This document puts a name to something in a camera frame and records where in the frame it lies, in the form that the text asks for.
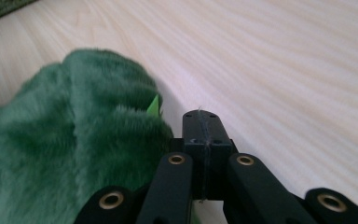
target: green plush toy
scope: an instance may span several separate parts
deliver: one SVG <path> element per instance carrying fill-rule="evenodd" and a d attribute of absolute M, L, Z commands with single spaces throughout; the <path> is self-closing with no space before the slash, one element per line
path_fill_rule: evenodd
<path fill-rule="evenodd" d="M 138 189 L 169 150 L 161 97 L 142 66 L 77 50 L 0 107 L 0 223 L 73 223 L 109 185 Z"/>

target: brass grommet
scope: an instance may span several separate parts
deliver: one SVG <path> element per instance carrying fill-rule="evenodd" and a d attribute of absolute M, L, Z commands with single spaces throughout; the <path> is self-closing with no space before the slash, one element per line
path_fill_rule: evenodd
<path fill-rule="evenodd" d="M 107 199 L 110 197 L 114 197 L 115 201 L 112 203 L 108 202 Z M 119 191 L 113 191 L 113 192 L 105 194 L 100 199 L 100 207 L 102 209 L 113 209 L 113 208 L 116 208 L 119 205 L 121 205 L 123 203 L 123 201 L 124 201 L 124 195 Z"/>
<path fill-rule="evenodd" d="M 179 165 L 185 162 L 185 157 L 181 155 L 173 155 L 168 158 L 170 164 Z"/>
<path fill-rule="evenodd" d="M 348 209 L 347 205 L 334 195 L 320 194 L 317 198 L 321 205 L 332 211 L 342 213 Z"/>
<path fill-rule="evenodd" d="M 255 163 L 254 159 L 248 156 L 237 157 L 237 162 L 241 165 L 253 165 Z"/>

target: wood grain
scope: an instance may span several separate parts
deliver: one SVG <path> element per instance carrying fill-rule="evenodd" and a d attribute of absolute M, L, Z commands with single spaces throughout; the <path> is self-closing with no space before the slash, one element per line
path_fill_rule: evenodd
<path fill-rule="evenodd" d="M 0 19 L 0 105 L 77 48 L 144 65 L 177 137 L 209 110 L 294 194 L 358 203 L 358 1 L 39 1 Z M 225 223 L 219 206 L 197 207 Z"/>

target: black mechanical arm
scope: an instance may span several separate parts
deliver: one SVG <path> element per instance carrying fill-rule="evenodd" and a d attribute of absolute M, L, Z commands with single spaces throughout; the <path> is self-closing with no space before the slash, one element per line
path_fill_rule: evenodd
<path fill-rule="evenodd" d="M 358 206 L 331 189 L 290 193 L 263 162 L 239 153 L 215 114 L 183 116 L 183 138 L 172 140 L 152 182 L 134 192 L 96 192 L 75 224 L 187 224 L 193 200 L 224 201 L 229 224 L 354 224 Z"/>

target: green tag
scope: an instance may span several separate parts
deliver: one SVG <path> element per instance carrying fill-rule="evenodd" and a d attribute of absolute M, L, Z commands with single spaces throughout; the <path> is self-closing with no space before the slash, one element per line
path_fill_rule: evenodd
<path fill-rule="evenodd" d="M 159 116 L 158 108 L 159 108 L 158 95 L 156 95 L 150 106 L 147 108 L 146 113 L 158 117 Z"/>

